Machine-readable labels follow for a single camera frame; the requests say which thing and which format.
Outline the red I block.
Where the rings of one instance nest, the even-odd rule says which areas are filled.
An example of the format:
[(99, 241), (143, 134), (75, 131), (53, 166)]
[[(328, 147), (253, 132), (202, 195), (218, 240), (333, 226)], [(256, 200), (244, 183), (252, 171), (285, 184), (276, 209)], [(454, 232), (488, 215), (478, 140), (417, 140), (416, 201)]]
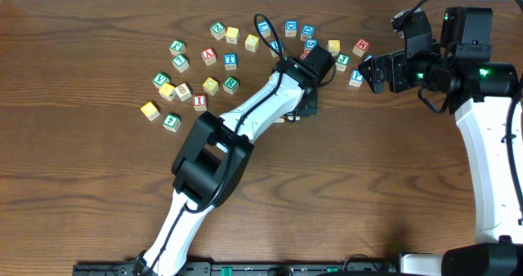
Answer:
[(206, 111), (208, 109), (207, 97), (205, 95), (194, 95), (193, 107), (195, 111)]

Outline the green R block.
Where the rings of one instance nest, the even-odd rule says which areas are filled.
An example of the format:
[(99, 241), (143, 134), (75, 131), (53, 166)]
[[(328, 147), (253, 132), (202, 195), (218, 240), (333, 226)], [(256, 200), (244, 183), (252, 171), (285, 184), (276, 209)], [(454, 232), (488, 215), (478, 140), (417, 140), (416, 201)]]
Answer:
[(229, 76), (222, 84), (223, 90), (234, 95), (239, 88), (239, 80)]

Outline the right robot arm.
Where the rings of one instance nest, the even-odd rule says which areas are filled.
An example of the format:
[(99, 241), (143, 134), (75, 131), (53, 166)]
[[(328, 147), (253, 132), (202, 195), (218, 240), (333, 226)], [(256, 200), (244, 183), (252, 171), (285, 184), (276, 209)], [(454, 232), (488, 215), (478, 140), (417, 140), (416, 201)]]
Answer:
[(463, 137), (475, 196), (475, 242), (442, 255), (404, 253), (400, 274), (519, 275), (522, 272), (522, 130), (519, 80), (493, 62), (489, 8), (450, 7), (440, 38), (423, 11), (394, 18), (402, 50), (369, 57), (359, 72), (372, 92), (445, 95), (441, 111)]

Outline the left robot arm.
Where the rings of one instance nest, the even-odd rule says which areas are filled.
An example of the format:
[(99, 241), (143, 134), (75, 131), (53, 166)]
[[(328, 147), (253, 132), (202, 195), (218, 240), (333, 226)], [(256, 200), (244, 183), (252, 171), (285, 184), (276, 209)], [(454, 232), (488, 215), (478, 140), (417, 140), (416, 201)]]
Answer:
[(236, 109), (201, 114), (172, 165), (172, 204), (153, 245), (135, 259), (135, 275), (175, 275), (207, 214), (234, 192), (255, 140), (278, 118), (305, 105), (335, 59), (316, 46), (305, 58), (281, 59), (268, 82)]

